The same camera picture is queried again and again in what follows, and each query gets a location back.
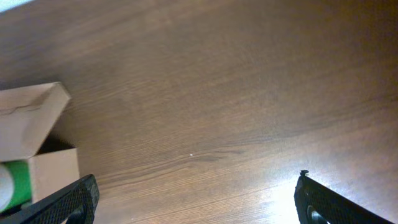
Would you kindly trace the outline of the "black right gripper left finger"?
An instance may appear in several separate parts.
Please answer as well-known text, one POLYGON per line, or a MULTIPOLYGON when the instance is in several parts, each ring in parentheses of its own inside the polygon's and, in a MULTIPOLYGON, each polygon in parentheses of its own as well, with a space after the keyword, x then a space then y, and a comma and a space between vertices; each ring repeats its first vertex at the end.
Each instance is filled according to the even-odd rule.
POLYGON ((92 224, 99 199, 95 176, 89 174, 3 218, 1 224, 92 224))

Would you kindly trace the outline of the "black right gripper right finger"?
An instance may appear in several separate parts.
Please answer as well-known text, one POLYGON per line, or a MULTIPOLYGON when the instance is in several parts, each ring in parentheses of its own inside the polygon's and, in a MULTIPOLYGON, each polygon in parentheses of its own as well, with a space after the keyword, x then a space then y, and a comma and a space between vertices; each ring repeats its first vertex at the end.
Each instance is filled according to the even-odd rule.
POLYGON ((294 201, 301 224, 393 224, 307 176, 301 170, 294 201))

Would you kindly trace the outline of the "green tape roll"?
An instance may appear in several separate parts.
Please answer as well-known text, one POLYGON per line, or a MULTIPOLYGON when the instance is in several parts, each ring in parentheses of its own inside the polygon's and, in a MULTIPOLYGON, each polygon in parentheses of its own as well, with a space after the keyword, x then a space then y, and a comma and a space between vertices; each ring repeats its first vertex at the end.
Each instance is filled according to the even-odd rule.
POLYGON ((29 166, 26 161, 1 163, 1 212, 32 199, 29 166))

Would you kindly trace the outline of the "brown cardboard box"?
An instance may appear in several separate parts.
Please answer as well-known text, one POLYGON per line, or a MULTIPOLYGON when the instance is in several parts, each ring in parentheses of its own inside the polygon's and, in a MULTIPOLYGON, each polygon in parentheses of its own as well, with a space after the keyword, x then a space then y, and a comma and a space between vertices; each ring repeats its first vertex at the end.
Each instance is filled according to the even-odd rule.
POLYGON ((33 202, 80 178, 77 149, 49 136, 69 101, 60 82, 1 91, 1 161, 26 161, 33 202))

